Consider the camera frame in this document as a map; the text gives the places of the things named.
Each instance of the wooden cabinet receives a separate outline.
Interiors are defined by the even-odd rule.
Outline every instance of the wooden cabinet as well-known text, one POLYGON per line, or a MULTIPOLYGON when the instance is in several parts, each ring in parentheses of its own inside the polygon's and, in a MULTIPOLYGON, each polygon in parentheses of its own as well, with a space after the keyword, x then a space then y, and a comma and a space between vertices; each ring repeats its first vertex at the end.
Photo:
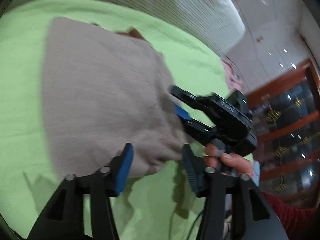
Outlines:
POLYGON ((310 207, 319 195, 320 93, 318 70, 301 62, 247 95, 253 112, 261 164, 260 188, 296 207, 310 207))

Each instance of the human hand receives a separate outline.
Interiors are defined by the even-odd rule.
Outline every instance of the human hand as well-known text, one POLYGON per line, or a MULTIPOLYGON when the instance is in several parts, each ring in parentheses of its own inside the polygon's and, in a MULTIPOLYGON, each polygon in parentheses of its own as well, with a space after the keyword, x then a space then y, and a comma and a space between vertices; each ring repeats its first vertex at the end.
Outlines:
MULTIPOLYGON (((205 164, 207 166, 216 168, 218 165, 218 161, 215 157, 218 153, 218 148, 213 144, 208 144, 204 150, 204 153, 207 155, 203 156, 205 164)), ((253 166, 250 161, 246 160, 242 156, 235 153, 222 153, 220 156, 220 160, 226 166, 238 170, 238 175, 247 174, 251 179, 253 178, 253 166)))

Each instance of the blue finger pad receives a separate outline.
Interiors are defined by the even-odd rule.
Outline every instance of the blue finger pad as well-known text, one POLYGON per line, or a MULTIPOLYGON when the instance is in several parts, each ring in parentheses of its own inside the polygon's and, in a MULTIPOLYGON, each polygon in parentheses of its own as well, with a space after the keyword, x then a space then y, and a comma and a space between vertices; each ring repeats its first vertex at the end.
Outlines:
POLYGON ((191 117, 189 116, 188 112, 183 110, 180 106, 174 104, 176 114, 178 117, 185 119, 185 120, 191 120, 191 117))
POLYGON ((126 155, 116 177, 115 192, 117 195, 119 195, 124 190, 125 183, 127 181, 127 177, 129 174, 132 160, 133 160, 132 144, 129 144, 129 147, 127 147, 126 153, 123 153, 123 154, 126 154, 126 155))
POLYGON ((192 166, 186 147, 183 147, 183 150, 182 150, 182 161, 183 161, 183 165, 187 174, 187 178, 188 178, 191 190, 195 195, 198 195, 199 194, 198 178, 192 166))

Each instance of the green bedsheet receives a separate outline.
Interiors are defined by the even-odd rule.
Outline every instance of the green bedsheet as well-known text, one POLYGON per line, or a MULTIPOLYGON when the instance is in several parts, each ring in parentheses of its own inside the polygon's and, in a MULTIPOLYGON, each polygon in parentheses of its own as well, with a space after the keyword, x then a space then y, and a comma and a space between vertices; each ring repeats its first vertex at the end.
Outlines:
MULTIPOLYGON (((23 237, 59 184, 47 152, 40 102, 45 39, 57 16, 95 22, 110 31, 135 27, 164 54, 178 86, 194 94, 228 94, 223 66, 212 51, 147 14, 95 0, 36 0, 5 14, 0 20, 0 211, 23 237)), ((183 107, 211 124, 201 112, 183 107)), ((112 203, 121 239, 163 240, 185 239, 203 200, 191 193, 181 163, 168 162, 158 174, 129 179, 112 203)), ((90 234, 88 210, 86 200, 85 230, 90 234)))

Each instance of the pink cloth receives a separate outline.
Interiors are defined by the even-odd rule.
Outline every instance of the pink cloth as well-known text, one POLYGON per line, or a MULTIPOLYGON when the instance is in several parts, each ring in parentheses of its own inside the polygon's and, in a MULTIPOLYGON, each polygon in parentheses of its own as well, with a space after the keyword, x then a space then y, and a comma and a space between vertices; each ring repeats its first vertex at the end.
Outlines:
POLYGON ((223 59, 221 60, 221 63, 226 71, 226 83, 229 90, 233 91, 238 89, 240 92, 242 92, 242 80, 233 73, 232 65, 223 59))

